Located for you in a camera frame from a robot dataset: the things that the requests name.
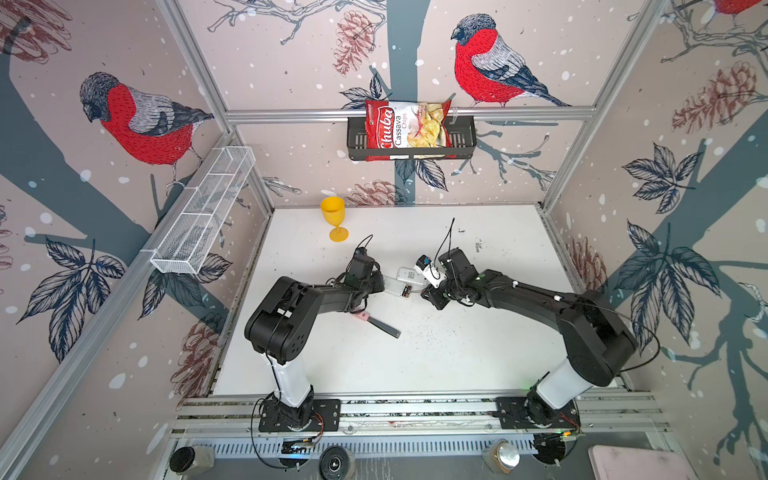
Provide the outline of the white remote control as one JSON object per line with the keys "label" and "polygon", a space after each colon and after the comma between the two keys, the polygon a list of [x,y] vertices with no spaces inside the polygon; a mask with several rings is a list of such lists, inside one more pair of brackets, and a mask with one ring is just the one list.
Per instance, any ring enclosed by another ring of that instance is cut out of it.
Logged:
{"label": "white remote control", "polygon": [[400,267],[396,279],[413,285],[422,285],[426,281],[422,273],[408,267]]}

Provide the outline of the grey small remote control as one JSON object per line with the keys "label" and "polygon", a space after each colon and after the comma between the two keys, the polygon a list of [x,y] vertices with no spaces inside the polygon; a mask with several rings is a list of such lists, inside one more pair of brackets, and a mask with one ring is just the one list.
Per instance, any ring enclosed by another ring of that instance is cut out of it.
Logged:
{"label": "grey small remote control", "polygon": [[396,297],[408,298],[412,292],[413,286],[393,277],[384,276],[384,290],[386,293]]}

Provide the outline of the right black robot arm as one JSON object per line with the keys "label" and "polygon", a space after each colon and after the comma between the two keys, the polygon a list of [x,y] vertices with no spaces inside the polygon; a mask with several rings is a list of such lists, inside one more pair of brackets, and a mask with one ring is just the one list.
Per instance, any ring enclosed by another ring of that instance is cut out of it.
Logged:
{"label": "right black robot arm", "polygon": [[423,255],[415,270],[428,282],[421,297],[436,309],[449,302],[511,311],[557,331],[566,357],[528,391],[523,417],[551,425],[578,396],[608,386],[637,350],[634,334],[619,315],[601,304],[596,291],[565,293],[523,283],[499,271],[476,270],[453,248],[435,261]]}

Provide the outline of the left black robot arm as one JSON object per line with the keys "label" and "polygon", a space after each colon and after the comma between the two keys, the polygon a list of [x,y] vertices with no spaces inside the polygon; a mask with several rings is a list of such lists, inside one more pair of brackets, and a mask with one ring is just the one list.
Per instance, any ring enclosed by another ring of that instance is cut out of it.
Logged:
{"label": "left black robot arm", "polygon": [[339,276],[322,285],[280,277],[250,316],[244,336],[265,356],[276,387],[262,404],[259,430],[300,431],[312,422],[314,388],[300,354],[316,318],[325,313],[358,314],[368,297],[385,290],[379,263],[364,247],[354,254]]}

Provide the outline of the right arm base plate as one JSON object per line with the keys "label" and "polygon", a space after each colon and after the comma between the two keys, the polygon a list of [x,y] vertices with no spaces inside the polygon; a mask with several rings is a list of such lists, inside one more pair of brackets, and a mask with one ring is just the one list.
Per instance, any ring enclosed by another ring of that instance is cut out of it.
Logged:
{"label": "right arm base plate", "polygon": [[553,409],[544,401],[529,397],[497,397],[495,418],[504,430],[581,428],[580,414],[574,401]]}

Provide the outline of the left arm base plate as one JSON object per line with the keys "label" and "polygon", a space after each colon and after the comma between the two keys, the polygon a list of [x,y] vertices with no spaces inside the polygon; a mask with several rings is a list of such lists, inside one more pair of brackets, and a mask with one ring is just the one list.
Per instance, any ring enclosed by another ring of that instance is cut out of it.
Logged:
{"label": "left arm base plate", "polygon": [[307,399],[293,408],[270,396],[256,412],[260,433],[336,432],[340,417],[341,401],[338,399]]}

